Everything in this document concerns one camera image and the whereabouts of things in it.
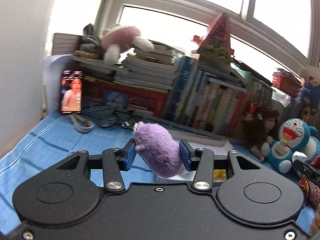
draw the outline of pink stuffed animal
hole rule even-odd
[[[132,47],[137,47],[144,51],[152,51],[154,45],[151,41],[141,37],[141,32],[135,26],[121,26],[106,29],[101,39],[101,47],[106,52],[103,61],[109,65],[118,62],[120,53],[124,53]]]

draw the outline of purple fuzzy keychain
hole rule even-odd
[[[134,127],[133,137],[136,152],[160,177],[170,178],[185,171],[178,144],[161,125],[139,122]]]

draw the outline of blue toy figure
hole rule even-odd
[[[280,141],[267,138],[261,152],[281,173],[287,173],[293,159],[308,162],[319,156],[320,142],[312,135],[317,136],[316,128],[301,119],[291,118],[280,126]]]

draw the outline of smartphone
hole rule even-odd
[[[61,76],[62,114],[80,113],[82,92],[82,72],[64,70]]]

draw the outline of blue fabric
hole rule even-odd
[[[0,231],[4,234],[12,231],[20,221],[12,206],[12,194],[25,180],[64,159],[78,150],[88,150],[90,155],[101,154],[111,147],[123,147],[132,137],[129,130],[117,126],[108,129],[95,127],[92,132],[77,132],[67,117],[55,112],[41,121],[17,146],[0,160]],[[234,145],[243,154],[258,160],[248,149]],[[263,164],[273,169],[267,161]],[[155,175],[137,155],[128,172],[121,172],[126,188],[131,182],[154,182]],[[285,174],[298,183],[295,172]],[[102,170],[92,170],[91,180],[102,186]],[[306,232],[314,217],[314,210],[304,206],[297,220]]]

